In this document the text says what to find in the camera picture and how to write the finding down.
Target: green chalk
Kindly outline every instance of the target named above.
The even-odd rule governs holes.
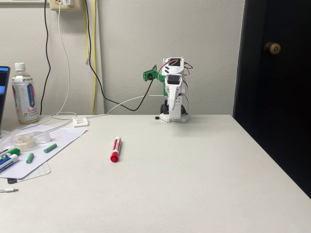
[[[55,149],[57,147],[57,144],[54,143],[52,145],[50,145],[49,147],[45,148],[43,151],[44,153],[49,153],[52,149]]]
[[[28,158],[27,158],[27,160],[26,160],[26,163],[27,163],[27,164],[31,164],[31,161],[33,160],[33,158],[34,158],[34,154],[33,154],[33,153],[30,153],[30,154],[28,155]]]

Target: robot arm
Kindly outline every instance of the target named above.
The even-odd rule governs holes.
[[[181,93],[182,84],[181,74],[167,74],[165,77],[165,91],[168,93],[170,111],[173,111],[175,108],[175,102]]]
[[[184,68],[185,63],[183,57],[170,57],[163,61],[163,65],[159,72],[156,69],[152,69],[143,73],[143,79],[145,81],[157,78],[163,85],[163,95],[168,97],[168,108],[167,105],[164,104],[165,112],[160,115],[160,119],[166,122],[186,122],[190,119],[190,115],[185,111],[183,106],[182,94],[185,94],[188,90]]]

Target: table surface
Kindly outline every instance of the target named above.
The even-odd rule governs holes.
[[[311,232],[311,200],[229,115],[104,116],[87,128],[48,161],[50,174],[0,179],[19,189],[0,193],[1,232]]]

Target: dark brown door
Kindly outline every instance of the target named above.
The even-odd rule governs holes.
[[[234,118],[309,197],[310,42],[310,0],[246,0]]]

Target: laptop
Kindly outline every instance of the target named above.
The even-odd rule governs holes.
[[[0,137],[1,137],[1,124],[4,111],[4,102],[6,96],[6,90],[8,87],[10,77],[10,68],[0,66]]]

